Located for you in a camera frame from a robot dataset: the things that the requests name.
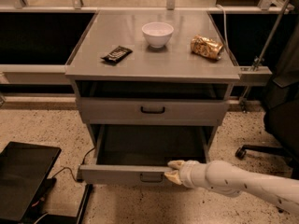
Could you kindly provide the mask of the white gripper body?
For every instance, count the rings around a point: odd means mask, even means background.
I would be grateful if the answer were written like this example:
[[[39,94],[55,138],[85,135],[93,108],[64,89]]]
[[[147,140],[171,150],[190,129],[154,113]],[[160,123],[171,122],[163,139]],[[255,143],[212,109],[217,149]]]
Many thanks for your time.
[[[185,161],[180,170],[179,177],[182,185],[195,189],[206,186],[206,165],[198,161]]]

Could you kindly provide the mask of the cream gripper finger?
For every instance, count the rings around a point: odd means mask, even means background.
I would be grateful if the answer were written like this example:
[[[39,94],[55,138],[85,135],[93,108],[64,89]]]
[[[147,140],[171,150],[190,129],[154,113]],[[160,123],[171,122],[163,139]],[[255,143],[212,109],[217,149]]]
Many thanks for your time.
[[[175,170],[175,171],[170,171],[170,172],[165,172],[164,176],[171,182],[177,184],[177,185],[181,185],[182,181],[180,179],[179,176],[179,171]]]
[[[185,164],[184,160],[170,161],[167,165],[172,168],[179,170]]]

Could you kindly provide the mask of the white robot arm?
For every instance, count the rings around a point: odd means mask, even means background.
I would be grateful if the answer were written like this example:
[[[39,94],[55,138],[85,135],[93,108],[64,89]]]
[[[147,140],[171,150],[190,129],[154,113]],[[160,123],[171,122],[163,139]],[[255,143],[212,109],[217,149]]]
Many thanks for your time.
[[[187,188],[236,197],[244,191],[292,214],[299,214],[299,181],[253,173],[226,161],[170,161],[165,177]]]

